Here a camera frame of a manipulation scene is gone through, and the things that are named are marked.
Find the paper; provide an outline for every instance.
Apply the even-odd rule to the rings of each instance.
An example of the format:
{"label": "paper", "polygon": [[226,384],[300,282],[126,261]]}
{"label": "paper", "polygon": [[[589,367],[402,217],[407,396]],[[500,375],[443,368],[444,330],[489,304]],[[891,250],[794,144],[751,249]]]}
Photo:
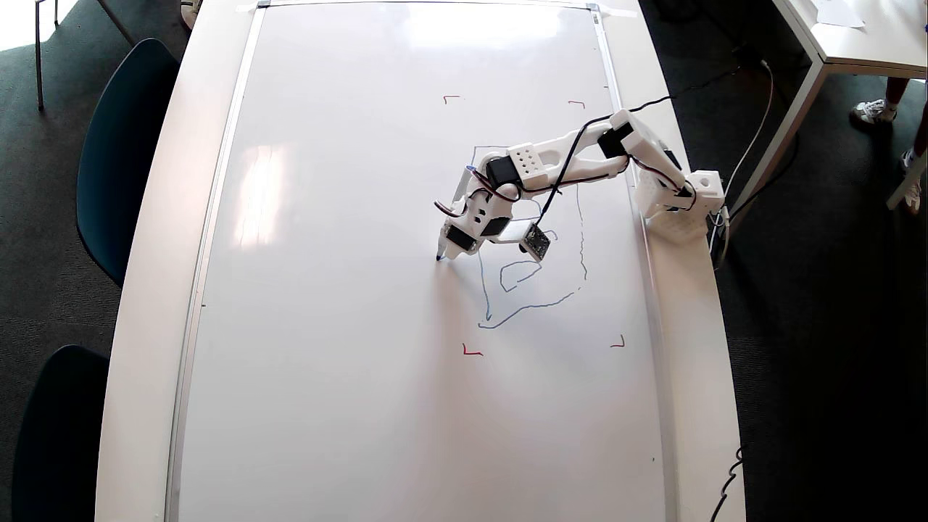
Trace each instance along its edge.
{"label": "paper", "polygon": [[864,20],[861,20],[857,13],[854,12],[854,9],[844,0],[812,0],[812,3],[818,9],[818,16],[816,17],[818,23],[841,27],[864,26]]}

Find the red corner mark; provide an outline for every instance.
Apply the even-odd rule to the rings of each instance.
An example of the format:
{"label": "red corner mark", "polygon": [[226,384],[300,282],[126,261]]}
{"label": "red corner mark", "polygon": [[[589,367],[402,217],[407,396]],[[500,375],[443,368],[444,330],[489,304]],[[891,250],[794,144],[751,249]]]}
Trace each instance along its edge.
{"label": "red corner mark", "polygon": [[464,346],[464,355],[479,355],[480,357],[483,357],[483,354],[480,353],[480,352],[469,352],[469,351],[467,351],[467,345],[465,345],[464,343],[461,343],[461,345]]}

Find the desk leg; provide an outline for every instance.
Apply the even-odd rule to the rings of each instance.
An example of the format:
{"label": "desk leg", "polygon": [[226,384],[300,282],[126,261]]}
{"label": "desk leg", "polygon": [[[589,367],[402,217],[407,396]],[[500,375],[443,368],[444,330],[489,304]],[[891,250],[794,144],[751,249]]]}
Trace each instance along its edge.
{"label": "desk leg", "polygon": [[922,177],[922,174],[925,172],[926,165],[928,165],[928,154],[922,154],[921,158],[917,158],[912,162],[911,167],[909,167],[909,173],[906,174],[906,178],[896,187],[893,195],[886,200],[886,207],[889,208],[889,210],[896,208],[896,205],[902,201],[902,196],[906,193],[906,190],[918,182],[919,178]]}
{"label": "desk leg", "polygon": [[[802,124],[806,113],[809,112],[809,107],[812,107],[812,102],[815,101],[818,90],[821,89],[821,85],[825,82],[827,76],[826,65],[818,59],[818,56],[812,57],[812,66],[809,67],[809,72],[806,73],[806,78],[803,80],[802,86],[799,87],[799,92],[796,93],[793,103],[790,105],[789,110],[786,111],[786,116],[783,118],[780,128],[777,129],[777,134],[773,136],[767,151],[764,152],[760,163],[754,169],[754,173],[751,174],[751,179],[748,180],[747,185],[738,195],[738,200],[735,202],[732,212],[738,212],[738,209],[744,206],[744,202],[770,179],[770,175],[777,168],[777,164],[783,157],[783,152],[790,146],[793,135],[799,130],[799,125]],[[731,224],[730,233],[737,230],[738,224],[744,220],[750,210],[749,207],[739,212],[737,219]]]}
{"label": "desk leg", "polygon": [[42,39],[39,36],[39,3],[35,3],[35,88],[39,91],[39,111],[45,110],[42,96]]}

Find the whiteboard frame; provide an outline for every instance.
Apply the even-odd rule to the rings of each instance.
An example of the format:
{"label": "whiteboard frame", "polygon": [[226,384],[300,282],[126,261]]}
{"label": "whiteboard frame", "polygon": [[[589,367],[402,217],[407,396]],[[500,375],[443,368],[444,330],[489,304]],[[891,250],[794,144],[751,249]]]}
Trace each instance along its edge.
{"label": "whiteboard frame", "polygon": [[[323,4],[486,4],[486,5],[515,5],[515,6],[544,6],[544,7],[561,7],[570,9],[583,9],[590,11],[594,31],[596,32],[599,43],[599,52],[602,57],[606,82],[609,87],[610,98],[612,101],[612,110],[619,111],[622,108],[622,102],[619,97],[618,83],[615,76],[615,70],[612,65],[612,56],[609,44],[606,39],[606,32],[603,27],[602,13],[599,4],[595,3],[574,3],[549,0],[259,0],[253,4],[254,15],[251,21],[248,38],[242,53],[241,65],[238,69],[235,88],[229,105],[226,126],[223,132],[222,142],[219,148],[219,154],[216,161],[215,171],[213,173],[213,185],[207,203],[206,216],[203,222],[203,232],[200,240],[200,251],[197,256],[197,265],[194,272],[192,292],[190,296],[189,308],[187,311],[187,325],[185,328],[184,342],[181,347],[180,366],[178,368],[177,386],[174,395],[174,418],[171,429],[171,443],[168,456],[168,470],[166,477],[165,495],[165,519],[170,522],[179,522],[180,506],[180,473],[183,461],[184,435],[187,421],[187,405],[189,401],[190,383],[193,372],[193,358],[196,351],[197,332],[200,325],[200,310],[204,306],[203,291],[206,285],[207,270],[210,261],[210,252],[213,246],[213,234],[215,232],[216,217],[219,212],[219,205],[222,200],[223,186],[226,181],[226,172],[228,169],[229,158],[232,150],[232,142],[236,134],[238,125],[238,116],[241,110],[241,104],[244,99],[245,89],[248,84],[248,77],[251,72],[251,64],[254,59],[255,49],[257,48],[258,39],[261,34],[261,28],[264,22],[265,10],[269,7],[285,7],[300,5],[323,5]],[[625,182],[628,186],[628,203],[631,206],[633,215],[638,215],[639,226],[636,227],[636,234],[640,241],[638,248],[639,263],[641,264],[642,273],[647,275],[645,286],[645,306],[648,312],[648,323],[651,334],[651,355],[654,364],[654,377],[656,384],[656,394],[658,402],[658,420],[661,433],[661,448],[664,461],[664,516],[668,521],[677,520],[677,460],[674,450],[674,422],[673,415],[669,408],[670,405],[670,388],[669,375],[663,366],[664,359],[664,335],[661,322],[661,313],[658,302],[656,280],[652,269],[651,248],[648,243],[646,232],[646,222],[644,215],[639,211],[633,197],[634,188],[638,183],[640,171],[636,165],[631,165],[628,171],[629,176],[625,176]]]}

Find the white desk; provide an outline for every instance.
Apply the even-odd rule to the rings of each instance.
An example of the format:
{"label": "white desk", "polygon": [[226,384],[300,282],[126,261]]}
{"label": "white desk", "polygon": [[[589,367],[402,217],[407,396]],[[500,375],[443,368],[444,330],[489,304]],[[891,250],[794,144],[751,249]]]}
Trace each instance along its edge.
{"label": "white desk", "polygon": [[[829,74],[925,77],[928,44],[922,0],[846,2],[864,20],[865,27],[854,29],[817,23],[818,11],[811,0],[773,0],[812,60],[812,65],[780,128],[735,202],[733,212],[744,206],[754,192],[767,183]],[[874,93],[873,96],[877,98],[881,94]],[[907,176],[886,202],[890,209],[896,207],[906,188],[923,171],[924,161],[921,168],[915,165],[911,169],[912,176]],[[741,212],[741,219],[736,220],[735,225],[749,210],[745,208]]]}
{"label": "white desk", "polygon": [[[97,520],[163,520],[181,346],[216,155],[250,12],[208,2],[200,12],[152,165],[122,293],[97,474]],[[626,104],[666,93],[647,27],[634,1],[616,2],[604,27]],[[669,104],[642,113],[683,151]],[[198,143],[191,148],[190,142]],[[686,163],[685,154],[681,161]],[[670,389],[664,452],[677,463],[677,518],[705,520],[739,446],[738,425],[715,280],[702,242],[679,248],[649,239],[663,320],[657,372]],[[720,520],[743,519],[741,481],[728,489]]]}

